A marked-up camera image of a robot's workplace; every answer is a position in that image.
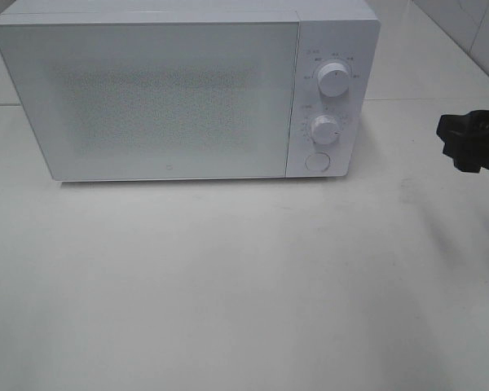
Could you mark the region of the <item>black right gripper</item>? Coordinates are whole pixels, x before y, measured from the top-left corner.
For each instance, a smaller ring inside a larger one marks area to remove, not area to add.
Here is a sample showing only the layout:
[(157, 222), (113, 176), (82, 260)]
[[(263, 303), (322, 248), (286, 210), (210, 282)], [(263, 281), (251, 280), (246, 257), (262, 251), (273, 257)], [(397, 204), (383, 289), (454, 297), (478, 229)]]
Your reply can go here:
[[(443, 140), (443, 154), (451, 157), (461, 172), (478, 174), (489, 170), (489, 110), (440, 117), (436, 134)], [(480, 138), (480, 143), (473, 138)]]

